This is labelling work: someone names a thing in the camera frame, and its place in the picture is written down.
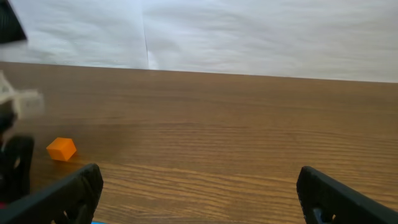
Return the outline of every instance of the cube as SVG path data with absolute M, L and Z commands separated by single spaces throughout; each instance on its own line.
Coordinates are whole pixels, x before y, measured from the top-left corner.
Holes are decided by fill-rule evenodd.
M 58 161 L 68 161 L 76 152 L 76 147 L 72 139 L 57 138 L 47 146 L 51 159 Z

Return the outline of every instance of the small orange box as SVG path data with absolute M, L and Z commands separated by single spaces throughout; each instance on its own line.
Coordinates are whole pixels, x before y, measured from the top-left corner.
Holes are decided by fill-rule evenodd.
M 58 161 L 68 161 L 76 152 L 76 147 L 72 139 L 57 138 L 47 146 L 51 159 Z

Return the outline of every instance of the white backdrop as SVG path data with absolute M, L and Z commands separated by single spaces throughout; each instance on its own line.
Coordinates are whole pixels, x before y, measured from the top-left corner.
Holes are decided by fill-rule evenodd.
M 396 0 L 11 0 L 0 60 L 398 82 Z

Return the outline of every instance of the wood grain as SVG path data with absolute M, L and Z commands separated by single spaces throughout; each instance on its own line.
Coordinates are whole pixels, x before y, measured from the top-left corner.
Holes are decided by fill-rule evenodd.
M 304 223 L 295 182 L 313 166 L 398 210 L 398 84 L 0 63 L 47 114 L 32 187 L 101 167 L 95 220 Z M 45 147 L 73 138 L 78 154 Z

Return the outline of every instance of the tabletop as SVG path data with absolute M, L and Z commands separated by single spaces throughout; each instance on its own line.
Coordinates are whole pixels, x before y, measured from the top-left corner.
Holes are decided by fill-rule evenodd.
M 12 130 L 35 137 L 32 190 L 97 163 L 97 222 L 305 223 L 302 166 L 398 210 L 398 83 L 0 68 L 45 96 L 46 114 Z M 57 137 L 75 142 L 68 162 L 47 154 Z

